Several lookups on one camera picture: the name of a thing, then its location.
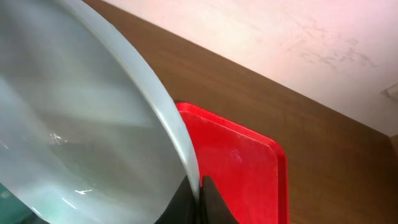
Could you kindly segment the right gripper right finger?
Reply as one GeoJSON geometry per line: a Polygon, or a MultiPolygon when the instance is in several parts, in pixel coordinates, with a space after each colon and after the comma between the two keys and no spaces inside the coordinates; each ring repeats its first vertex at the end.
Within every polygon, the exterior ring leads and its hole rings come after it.
{"type": "Polygon", "coordinates": [[[213,179],[203,176],[200,189],[200,221],[202,224],[238,224],[223,200],[213,179]]]}

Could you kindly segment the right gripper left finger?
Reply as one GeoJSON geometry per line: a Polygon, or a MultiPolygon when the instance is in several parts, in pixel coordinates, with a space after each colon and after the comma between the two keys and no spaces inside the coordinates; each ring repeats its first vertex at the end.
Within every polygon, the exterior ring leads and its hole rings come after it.
{"type": "Polygon", "coordinates": [[[196,205],[192,189],[185,176],[176,193],[155,224],[194,224],[196,205]]]}

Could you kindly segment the white plate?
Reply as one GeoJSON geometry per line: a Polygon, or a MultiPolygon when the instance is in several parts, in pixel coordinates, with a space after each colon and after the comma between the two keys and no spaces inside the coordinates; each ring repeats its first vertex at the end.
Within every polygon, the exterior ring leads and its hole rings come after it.
{"type": "Polygon", "coordinates": [[[1,2],[1,183],[48,223],[155,223],[190,136],[157,75],[83,1],[1,2]]]}

